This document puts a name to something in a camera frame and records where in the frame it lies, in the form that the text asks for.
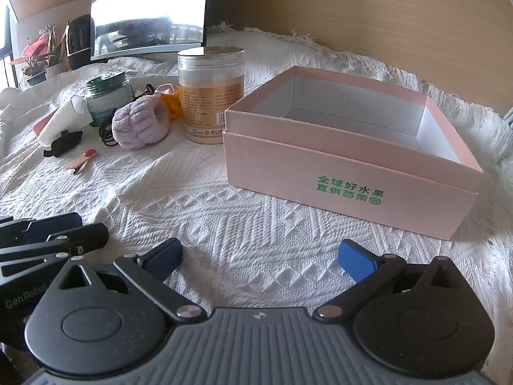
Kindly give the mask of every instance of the potted plant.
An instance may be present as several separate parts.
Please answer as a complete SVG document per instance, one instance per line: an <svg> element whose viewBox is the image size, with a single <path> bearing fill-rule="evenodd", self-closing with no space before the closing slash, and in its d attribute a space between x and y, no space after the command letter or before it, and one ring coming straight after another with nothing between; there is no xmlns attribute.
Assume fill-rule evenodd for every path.
<svg viewBox="0 0 513 385"><path fill-rule="evenodd" d="M62 63L64 35L57 35L55 25L47 26L48 30L48 66L46 78L50 79L66 71Z"/></svg>
<svg viewBox="0 0 513 385"><path fill-rule="evenodd" d="M10 62L11 65L25 62L28 64L21 71L27 77L27 84L31 87L46 81L48 40L48 34L42 35L34 43L30 43L30 40L27 39L27 47L23 50L22 57Z"/></svg>

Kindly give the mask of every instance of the ridged gray surface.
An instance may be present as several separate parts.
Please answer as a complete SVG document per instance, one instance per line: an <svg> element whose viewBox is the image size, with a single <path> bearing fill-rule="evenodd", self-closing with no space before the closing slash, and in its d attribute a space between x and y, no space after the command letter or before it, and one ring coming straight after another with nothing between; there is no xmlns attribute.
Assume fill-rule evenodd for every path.
<svg viewBox="0 0 513 385"><path fill-rule="evenodd" d="M47 372L33 385L406 385L430 381L387 371L336 325L303 308L218 308L205 323L181 326L152 361L111 379L71 381ZM440 385L491 385L477 372Z"/></svg>

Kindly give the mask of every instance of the pink box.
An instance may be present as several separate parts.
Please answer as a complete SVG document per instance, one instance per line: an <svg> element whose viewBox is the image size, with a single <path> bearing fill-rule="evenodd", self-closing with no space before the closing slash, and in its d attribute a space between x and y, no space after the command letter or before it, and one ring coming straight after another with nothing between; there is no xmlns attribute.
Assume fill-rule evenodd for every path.
<svg viewBox="0 0 513 385"><path fill-rule="evenodd" d="M223 141L232 185L447 240L483 177L427 95L300 66L232 105Z"/></svg>

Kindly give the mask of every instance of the white blanket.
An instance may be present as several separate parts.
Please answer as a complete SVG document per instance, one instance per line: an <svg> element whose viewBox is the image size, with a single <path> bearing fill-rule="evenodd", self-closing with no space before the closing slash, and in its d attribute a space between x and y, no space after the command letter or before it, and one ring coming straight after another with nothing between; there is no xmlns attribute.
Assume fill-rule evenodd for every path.
<svg viewBox="0 0 513 385"><path fill-rule="evenodd" d="M511 383L512 130L491 109L444 94L414 75L351 53L333 52L307 37L249 30L211 34L209 45L246 49L246 93L292 65L367 76L429 94L486 172L480 195L451 241L341 216L235 188L226 180L222 145L199 145L180 122L155 146L129 152L105 147L93 129L62 158L43 158L31 126L88 80L123 68L134 89L173 82L173 62L120 58L62 74L17 96L0 159L0 215L42 218L76 211L86 223L103 222L110 240L93 259L111 261L144 252L175 236L185 248L180 271L168 282L199 305L307 306L310 310L352 285L337 262L351 238L376 254L397 253L428 263L453 259L496 326L486 374ZM99 155L77 176L64 165L85 150Z"/></svg>

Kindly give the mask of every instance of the orange label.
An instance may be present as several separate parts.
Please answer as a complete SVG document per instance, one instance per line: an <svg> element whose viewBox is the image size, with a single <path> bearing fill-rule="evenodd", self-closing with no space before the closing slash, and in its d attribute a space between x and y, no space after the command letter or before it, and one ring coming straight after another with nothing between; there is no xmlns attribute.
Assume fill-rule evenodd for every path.
<svg viewBox="0 0 513 385"><path fill-rule="evenodd" d="M243 78L224 87L196 88L180 86L180 103L185 129L199 136L219 136L225 127L225 110L242 98Z"/></svg>

